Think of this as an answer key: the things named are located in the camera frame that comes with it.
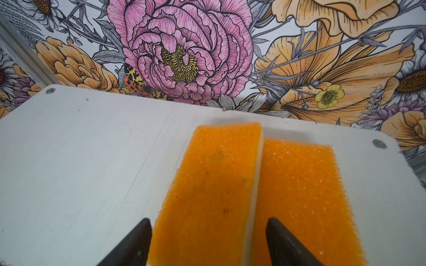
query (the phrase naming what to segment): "white daisy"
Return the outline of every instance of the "white daisy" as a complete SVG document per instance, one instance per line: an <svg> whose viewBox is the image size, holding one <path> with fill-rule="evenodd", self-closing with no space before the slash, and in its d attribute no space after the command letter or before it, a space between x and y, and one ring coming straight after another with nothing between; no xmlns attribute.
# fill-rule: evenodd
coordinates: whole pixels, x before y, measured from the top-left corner
<svg viewBox="0 0 426 266"><path fill-rule="evenodd" d="M15 62L0 49L0 101L13 100L15 93L13 87L20 78L13 70Z"/></svg>
<svg viewBox="0 0 426 266"><path fill-rule="evenodd" d="M426 53L424 50L416 50L411 60L404 61L401 70L395 75L399 79L392 99L387 105L400 101L414 101L419 97L426 100Z"/></svg>
<svg viewBox="0 0 426 266"><path fill-rule="evenodd" d="M57 0L16 0L16 3L25 13L32 16L49 31L58 30L60 24L58 18L63 18L63 16L57 8L59 6Z"/></svg>

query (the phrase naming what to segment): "screw head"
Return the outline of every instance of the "screw head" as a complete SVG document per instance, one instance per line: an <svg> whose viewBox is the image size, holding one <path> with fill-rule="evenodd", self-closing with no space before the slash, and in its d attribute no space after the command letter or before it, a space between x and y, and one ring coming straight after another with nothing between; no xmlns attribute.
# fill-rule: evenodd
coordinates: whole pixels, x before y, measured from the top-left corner
<svg viewBox="0 0 426 266"><path fill-rule="evenodd" d="M51 94L52 92L54 92L55 91L55 88L48 88L47 90L46 90L46 94Z"/></svg>
<svg viewBox="0 0 426 266"><path fill-rule="evenodd" d="M373 140L374 146L376 146L379 149L386 149L388 146L381 140Z"/></svg>

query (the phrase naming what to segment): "flower center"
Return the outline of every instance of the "flower center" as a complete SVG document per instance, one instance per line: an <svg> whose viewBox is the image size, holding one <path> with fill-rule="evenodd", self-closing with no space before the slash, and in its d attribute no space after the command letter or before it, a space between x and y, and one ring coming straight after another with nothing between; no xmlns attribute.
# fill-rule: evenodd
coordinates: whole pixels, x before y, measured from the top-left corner
<svg viewBox="0 0 426 266"><path fill-rule="evenodd" d="M324 95L322 96L321 102L325 105L329 105L335 99L337 99L337 92L336 91L328 91L328 92L325 92Z"/></svg>
<svg viewBox="0 0 426 266"><path fill-rule="evenodd" d="M0 85L3 84L4 78L5 78L4 71L3 69L0 69Z"/></svg>
<svg viewBox="0 0 426 266"><path fill-rule="evenodd" d="M413 93L425 88L426 69L420 69L403 78L396 91L397 93Z"/></svg>
<svg viewBox="0 0 426 266"><path fill-rule="evenodd" d="M34 3L45 15L50 14L50 1L49 0L34 0Z"/></svg>
<svg viewBox="0 0 426 266"><path fill-rule="evenodd" d="M174 75L173 80L191 83L195 80L199 68L197 58L188 56L184 47L176 45L176 52L169 53L165 48L161 49L164 65L169 66Z"/></svg>

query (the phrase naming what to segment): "orange sponge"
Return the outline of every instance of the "orange sponge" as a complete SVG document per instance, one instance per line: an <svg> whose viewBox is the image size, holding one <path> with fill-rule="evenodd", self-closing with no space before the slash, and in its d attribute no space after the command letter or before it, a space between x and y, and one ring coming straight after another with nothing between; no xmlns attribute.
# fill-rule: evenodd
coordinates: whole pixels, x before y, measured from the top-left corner
<svg viewBox="0 0 426 266"><path fill-rule="evenodd" d="M255 266L271 265L265 236L270 217L325 266L366 264L329 146L265 138L253 228Z"/></svg>
<svg viewBox="0 0 426 266"><path fill-rule="evenodd" d="M148 264L249 264L262 147L259 123L197 127L155 221Z"/></svg>

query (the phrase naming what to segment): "purple flower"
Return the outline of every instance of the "purple flower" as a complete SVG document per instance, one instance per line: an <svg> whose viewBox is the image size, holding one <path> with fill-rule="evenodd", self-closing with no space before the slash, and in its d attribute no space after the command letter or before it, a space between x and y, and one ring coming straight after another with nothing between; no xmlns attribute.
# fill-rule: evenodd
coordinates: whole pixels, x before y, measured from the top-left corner
<svg viewBox="0 0 426 266"><path fill-rule="evenodd" d="M378 112L375 112L371 115L366 116L363 121L377 121L377 120L386 120L389 117L393 116L398 112L408 112L408 111L422 111L426 113L426 102L418 98L417 100L411 101L400 101L399 103L394 103L384 108L380 109Z"/></svg>
<svg viewBox="0 0 426 266"><path fill-rule="evenodd" d="M244 89L253 58L246 0L111 0L107 11L126 63L153 89L203 105Z"/></svg>
<svg viewBox="0 0 426 266"><path fill-rule="evenodd" d="M34 96L40 90L40 87L31 78L22 77L17 79L17 83L13 87L13 90L15 94L14 101L17 106L20 106L26 100Z"/></svg>

